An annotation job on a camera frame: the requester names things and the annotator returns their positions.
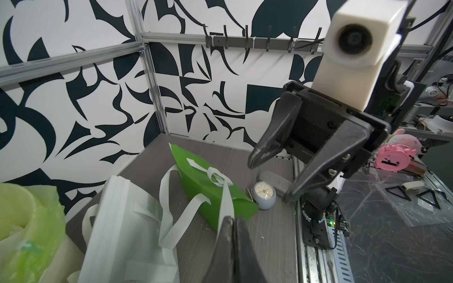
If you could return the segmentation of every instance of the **pink alarm clock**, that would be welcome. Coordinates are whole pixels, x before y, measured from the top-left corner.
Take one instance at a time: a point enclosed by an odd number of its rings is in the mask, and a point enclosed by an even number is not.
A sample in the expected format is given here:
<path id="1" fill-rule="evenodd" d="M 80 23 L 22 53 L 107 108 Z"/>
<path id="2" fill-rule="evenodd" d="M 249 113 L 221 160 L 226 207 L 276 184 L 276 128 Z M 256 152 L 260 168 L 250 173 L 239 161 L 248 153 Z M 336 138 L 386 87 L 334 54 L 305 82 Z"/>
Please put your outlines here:
<path id="1" fill-rule="evenodd" d="M 377 150 L 374 166 L 382 170 L 397 172 L 406 168 L 416 154 L 417 151 L 407 145 L 383 145 Z"/>

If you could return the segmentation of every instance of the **yellow-green plastic bag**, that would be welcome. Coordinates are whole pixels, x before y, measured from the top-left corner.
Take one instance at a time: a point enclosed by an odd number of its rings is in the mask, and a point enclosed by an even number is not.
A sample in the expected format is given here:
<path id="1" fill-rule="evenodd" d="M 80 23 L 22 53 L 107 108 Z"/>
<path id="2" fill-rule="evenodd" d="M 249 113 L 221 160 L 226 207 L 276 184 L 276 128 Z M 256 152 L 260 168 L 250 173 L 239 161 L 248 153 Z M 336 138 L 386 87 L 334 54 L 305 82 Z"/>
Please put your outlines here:
<path id="1" fill-rule="evenodd" d="M 0 183 L 0 282 L 39 282 L 64 233 L 56 187 Z"/>

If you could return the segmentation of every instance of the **gray sponge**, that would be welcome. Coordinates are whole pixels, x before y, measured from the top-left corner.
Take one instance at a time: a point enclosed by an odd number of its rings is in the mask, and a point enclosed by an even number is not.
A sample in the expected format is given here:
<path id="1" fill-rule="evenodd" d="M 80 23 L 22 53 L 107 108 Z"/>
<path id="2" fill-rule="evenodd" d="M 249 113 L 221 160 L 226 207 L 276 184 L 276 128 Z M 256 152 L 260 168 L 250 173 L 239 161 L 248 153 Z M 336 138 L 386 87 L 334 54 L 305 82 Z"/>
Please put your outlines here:
<path id="1" fill-rule="evenodd" d="M 275 188 L 275 192 L 278 196 L 284 196 L 291 186 L 292 182 L 286 180 L 282 176 L 279 176 L 271 171 L 263 171 L 258 176 L 259 181 L 264 181 L 269 183 Z"/>

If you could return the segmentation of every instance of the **green plastic bag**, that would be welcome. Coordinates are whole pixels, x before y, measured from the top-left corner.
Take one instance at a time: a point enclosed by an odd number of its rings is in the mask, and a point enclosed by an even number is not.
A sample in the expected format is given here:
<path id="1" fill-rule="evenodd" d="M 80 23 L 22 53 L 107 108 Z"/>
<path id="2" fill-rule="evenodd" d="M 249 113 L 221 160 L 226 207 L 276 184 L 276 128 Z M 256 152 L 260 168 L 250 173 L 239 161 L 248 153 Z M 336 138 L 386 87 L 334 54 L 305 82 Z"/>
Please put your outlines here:
<path id="1" fill-rule="evenodd" d="M 208 169 L 213 167 L 203 158 L 170 144 L 176 165 L 181 173 L 181 183 L 186 195 L 192 199 L 199 193 L 205 195 L 211 204 L 203 203 L 198 211 L 203 214 L 206 221 L 214 231 L 217 231 L 219 221 L 220 202 L 222 201 L 222 188 L 216 186 L 208 179 L 207 174 L 192 167 L 187 158 L 192 159 L 201 167 Z M 231 199 L 233 200 L 234 216 L 243 216 L 249 219 L 258 211 L 258 206 L 236 185 L 229 186 Z"/>
<path id="2" fill-rule="evenodd" d="M 56 187 L 0 183 L 0 282 L 39 282 L 65 225 Z"/>

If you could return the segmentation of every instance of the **alarm clock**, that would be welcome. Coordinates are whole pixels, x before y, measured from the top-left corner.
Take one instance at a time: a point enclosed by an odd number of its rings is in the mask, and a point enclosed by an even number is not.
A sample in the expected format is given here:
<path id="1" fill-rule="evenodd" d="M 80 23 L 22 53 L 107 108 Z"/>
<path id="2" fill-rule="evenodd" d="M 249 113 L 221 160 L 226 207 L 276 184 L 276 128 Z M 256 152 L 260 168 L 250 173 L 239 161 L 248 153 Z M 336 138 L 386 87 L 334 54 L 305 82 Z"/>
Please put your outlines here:
<path id="1" fill-rule="evenodd" d="M 277 194 L 273 186 L 261 181 L 253 187 L 252 198 L 258 203 L 259 209 L 266 210 L 274 206 Z"/>
<path id="2" fill-rule="evenodd" d="M 406 168 L 416 154 L 417 151 L 407 145 L 383 145 L 377 151 L 374 167 L 386 171 L 398 172 Z"/>

